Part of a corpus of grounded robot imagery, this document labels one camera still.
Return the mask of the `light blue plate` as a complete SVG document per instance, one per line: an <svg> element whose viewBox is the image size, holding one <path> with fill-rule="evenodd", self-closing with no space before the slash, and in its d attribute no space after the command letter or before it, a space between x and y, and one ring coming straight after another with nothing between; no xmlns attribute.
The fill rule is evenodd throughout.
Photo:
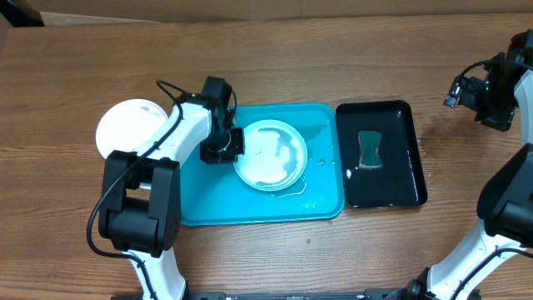
<svg viewBox="0 0 533 300"><path fill-rule="evenodd" d="M247 185L276 192L300 179L307 157L305 140L293 126L266 119L244 128L244 153L238 156L234 168Z"/></svg>

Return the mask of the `pink white plate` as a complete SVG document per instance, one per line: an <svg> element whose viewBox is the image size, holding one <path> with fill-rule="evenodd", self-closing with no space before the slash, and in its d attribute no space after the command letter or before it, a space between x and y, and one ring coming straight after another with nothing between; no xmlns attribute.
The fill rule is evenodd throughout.
<svg viewBox="0 0 533 300"><path fill-rule="evenodd" d="M96 133L97 150L104 159L119 150L131 152L150 138L168 119L156 103L134 98L110 108L100 119Z"/></svg>

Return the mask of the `green sponge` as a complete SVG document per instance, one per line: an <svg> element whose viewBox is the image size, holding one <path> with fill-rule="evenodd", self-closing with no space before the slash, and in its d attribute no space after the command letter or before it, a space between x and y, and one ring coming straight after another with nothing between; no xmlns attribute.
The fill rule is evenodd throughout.
<svg viewBox="0 0 533 300"><path fill-rule="evenodd" d="M381 168L382 162L379 157L381 145L381 133L378 131L360 131L359 141L359 168L374 169Z"/></svg>

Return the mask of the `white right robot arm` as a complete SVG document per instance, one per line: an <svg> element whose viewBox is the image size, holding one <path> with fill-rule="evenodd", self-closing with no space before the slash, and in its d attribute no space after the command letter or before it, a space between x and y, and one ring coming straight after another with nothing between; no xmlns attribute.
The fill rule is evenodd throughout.
<svg viewBox="0 0 533 300"><path fill-rule="evenodd" d="M461 72L444 104L467 107L477 122L502 132L518 115L521 148L483 187L472 231L390 299L477 299L477 285L502 263L532 256L532 31L516 34L506 52L478 64L486 77Z"/></svg>

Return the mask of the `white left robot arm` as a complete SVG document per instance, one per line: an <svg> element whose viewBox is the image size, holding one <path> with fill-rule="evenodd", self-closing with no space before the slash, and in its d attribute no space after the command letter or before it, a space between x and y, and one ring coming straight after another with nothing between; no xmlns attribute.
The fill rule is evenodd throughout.
<svg viewBox="0 0 533 300"><path fill-rule="evenodd" d="M200 93L171 95L172 114L140 147L112 151L102 196L87 221L97 255L128 260L142 285L141 299L188 299L173 244L181 224L180 168L195 148L206 164L234 163L245 150L234 127L237 96L223 78L208 77Z"/></svg>

